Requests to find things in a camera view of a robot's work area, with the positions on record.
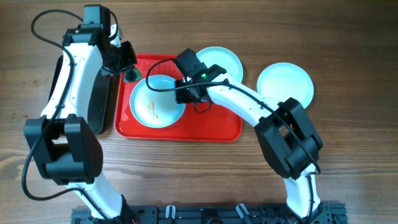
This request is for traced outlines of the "light blue plate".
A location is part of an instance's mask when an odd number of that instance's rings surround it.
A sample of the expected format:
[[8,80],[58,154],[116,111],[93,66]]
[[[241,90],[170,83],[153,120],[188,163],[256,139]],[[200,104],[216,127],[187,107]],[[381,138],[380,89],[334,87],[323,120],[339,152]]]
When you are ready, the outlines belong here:
[[178,104],[173,91],[152,91],[146,79],[133,88],[129,107],[133,117],[149,128],[165,128],[177,122],[185,111],[185,104]]
[[224,47],[207,47],[197,52],[197,57],[204,62],[207,67],[213,64],[219,65],[238,82],[242,82],[244,72],[243,65],[238,56]]
[[257,92],[279,101],[292,97],[307,108],[313,100],[315,89],[304,69],[292,63],[279,62],[261,72],[257,80]]

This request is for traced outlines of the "light blue plate front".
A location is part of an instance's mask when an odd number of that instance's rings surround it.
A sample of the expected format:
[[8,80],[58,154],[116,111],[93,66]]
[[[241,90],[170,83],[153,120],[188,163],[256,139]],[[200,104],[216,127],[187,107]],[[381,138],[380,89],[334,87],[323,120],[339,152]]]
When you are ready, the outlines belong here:
[[315,89],[304,69],[292,63],[279,62],[261,72],[257,80],[257,92],[279,101],[292,97],[307,108],[313,100]]

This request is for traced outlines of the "green yellow sponge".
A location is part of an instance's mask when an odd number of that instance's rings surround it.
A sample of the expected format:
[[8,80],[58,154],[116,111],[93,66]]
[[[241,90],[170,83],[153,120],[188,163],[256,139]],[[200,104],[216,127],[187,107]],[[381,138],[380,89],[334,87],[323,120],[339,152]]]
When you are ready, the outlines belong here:
[[142,80],[142,73],[138,68],[128,70],[124,74],[124,82],[132,83]]

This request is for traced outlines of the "light blue plate back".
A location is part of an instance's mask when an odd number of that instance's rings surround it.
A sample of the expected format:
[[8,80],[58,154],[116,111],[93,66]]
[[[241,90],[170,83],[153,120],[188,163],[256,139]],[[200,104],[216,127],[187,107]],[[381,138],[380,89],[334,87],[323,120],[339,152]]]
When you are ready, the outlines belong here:
[[213,64],[219,65],[238,82],[242,82],[244,72],[243,65],[238,56],[224,47],[207,47],[197,52],[197,57],[204,62],[207,67]]

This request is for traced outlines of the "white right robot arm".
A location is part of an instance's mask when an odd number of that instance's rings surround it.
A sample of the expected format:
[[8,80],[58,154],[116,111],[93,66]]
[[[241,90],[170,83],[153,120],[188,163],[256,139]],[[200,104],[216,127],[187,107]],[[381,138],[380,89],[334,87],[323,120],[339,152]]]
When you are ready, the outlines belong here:
[[177,65],[183,81],[176,84],[177,101],[208,101],[229,109],[255,130],[262,154],[280,175],[287,206],[305,222],[320,205],[314,176],[323,143],[305,111],[314,96],[309,75],[291,63],[275,63],[262,71],[254,91],[219,65]]

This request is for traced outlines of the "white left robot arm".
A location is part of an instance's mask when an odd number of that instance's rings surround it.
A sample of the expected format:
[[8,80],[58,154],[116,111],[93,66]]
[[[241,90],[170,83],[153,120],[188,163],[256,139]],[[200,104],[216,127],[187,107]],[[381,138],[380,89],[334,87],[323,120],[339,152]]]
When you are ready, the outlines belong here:
[[102,67],[122,69],[137,61],[129,42],[121,42],[116,24],[82,24],[69,29],[63,39],[59,76],[47,106],[37,119],[28,119],[24,136],[30,147],[25,162],[34,160],[40,175],[74,191],[98,223],[135,223],[124,196],[103,174],[103,150],[89,127],[89,105]]

